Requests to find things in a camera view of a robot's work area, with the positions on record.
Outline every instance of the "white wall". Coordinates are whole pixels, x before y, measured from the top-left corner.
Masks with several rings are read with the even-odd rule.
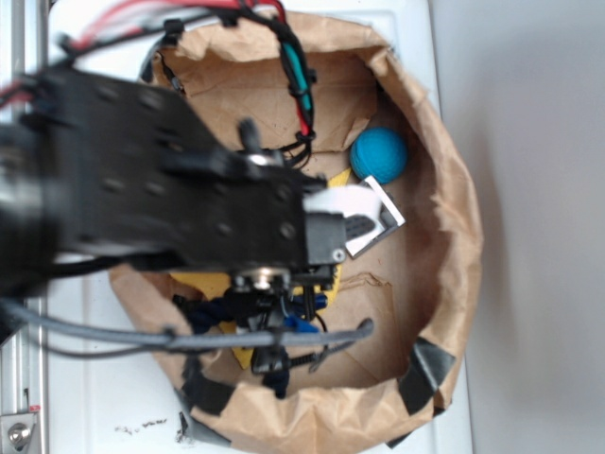
[[[605,452],[605,2],[433,0],[486,234],[476,454]]]

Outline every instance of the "screw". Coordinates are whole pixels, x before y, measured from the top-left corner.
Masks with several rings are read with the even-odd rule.
[[[224,222],[219,222],[216,225],[216,231],[221,236],[229,236],[232,233],[233,229],[228,224],[225,224]]]
[[[163,104],[159,95],[151,90],[145,90],[140,94],[139,102],[143,107],[146,107],[151,111],[160,111]]]
[[[165,192],[165,189],[161,184],[154,182],[148,182],[145,185],[145,190],[152,196],[162,196]]]
[[[9,429],[10,444],[15,446],[17,450],[21,450],[20,448],[27,445],[30,438],[31,430],[25,424],[17,423]]]
[[[344,259],[347,258],[347,256],[341,249],[334,249],[332,251],[332,258],[334,258],[335,262],[342,263],[344,262]]]
[[[227,186],[223,183],[216,183],[214,190],[219,196],[224,196],[228,191]]]
[[[117,92],[113,88],[108,87],[107,85],[101,85],[96,89],[96,92],[98,93],[98,97],[105,101],[113,102],[118,99]]]
[[[275,195],[278,201],[288,201],[288,199],[290,198],[290,193],[290,188],[287,187],[285,184],[280,184],[277,187],[277,190],[275,191]]]
[[[122,192],[125,188],[122,182],[113,178],[106,178],[103,180],[103,187],[106,191],[115,193]]]
[[[280,226],[280,234],[285,239],[294,239],[294,237],[296,236],[296,228],[289,222],[284,222]]]

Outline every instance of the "white surface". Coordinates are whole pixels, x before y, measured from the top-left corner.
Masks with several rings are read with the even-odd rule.
[[[63,30],[78,34],[82,27],[112,2],[60,0],[51,12],[51,36]],[[437,83],[431,41],[428,7],[424,0],[290,1],[291,9],[337,14],[374,24],[391,39],[406,68],[437,100]],[[140,60],[152,40],[129,44],[86,61],[90,70],[133,79]],[[58,283],[50,294],[51,314],[77,322],[130,329],[131,325],[116,302],[105,274],[84,280]],[[107,345],[74,342],[53,337],[63,347],[100,351]],[[151,356],[95,362],[51,356],[50,452],[51,454],[131,453],[171,454],[196,447],[200,452],[234,452],[200,442],[177,444],[180,405],[170,383]],[[433,423],[417,430],[394,451],[385,445],[372,454],[472,453],[468,395],[464,368],[454,395],[455,404]],[[164,424],[143,428],[148,421]]]
[[[443,119],[477,185],[477,454],[605,452],[605,2],[433,0]]]

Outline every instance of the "brown paper bag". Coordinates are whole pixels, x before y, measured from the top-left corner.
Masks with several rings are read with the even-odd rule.
[[[475,313],[481,225],[465,165],[425,90],[387,43],[366,26],[336,19],[291,13],[288,21],[319,77],[314,150],[325,152],[305,172],[338,174],[368,126],[393,128],[407,143],[406,171],[387,186],[406,224],[344,264],[342,289],[324,314],[331,329],[371,316],[375,337],[328,358],[315,374],[294,369],[283,400],[231,351],[155,358],[192,416],[224,443],[263,453],[354,453],[396,442],[450,404]],[[293,140],[293,101],[266,29],[244,21],[235,29],[205,26],[160,53],[156,82],[168,85],[162,60],[225,145],[239,147],[236,124],[245,116],[256,121],[265,147]],[[170,298],[192,289],[124,267],[111,279],[137,328],[191,331]]]

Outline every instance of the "black tape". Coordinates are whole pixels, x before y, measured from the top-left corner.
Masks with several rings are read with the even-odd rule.
[[[418,338],[409,356],[409,368],[399,380],[399,393],[407,412],[423,409],[456,362],[456,357],[426,339]]]
[[[185,418],[186,423],[186,425],[184,425],[181,422],[181,435],[183,437],[193,438],[194,440],[199,440],[205,443],[212,443],[213,445],[226,447],[231,446],[231,440],[223,437],[205,424],[192,418],[190,412],[193,408],[193,405],[191,405],[191,403],[183,397],[182,393],[177,392],[177,396],[181,402],[183,409],[181,414]]]
[[[438,407],[435,407],[435,409],[433,410],[433,418],[436,418],[437,416],[442,414],[444,411],[445,411],[445,409],[440,409]],[[412,433],[414,433],[414,432],[409,432],[402,437],[395,438],[394,440],[387,442],[387,446],[390,447],[391,449],[394,449],[399,444],[403,443],[407,439],[407,437],[409,437]]]
[[[182,377],[185,383],[181,391],[189,404],[214,416],[219,416],[225,410],[235,391],[235,387],[231,385],[205,377],[198,357],[187,358]]]
[[[390,447],[391,449],[394,449],[400,443],[402,443],[407,437],[409,437],[411,434],[412,434],[412,432],[409,432],[406,435],[404,435],[403,437],[399,437],[394,440],[391,440],[390,442],[387,442],[387,446]]]

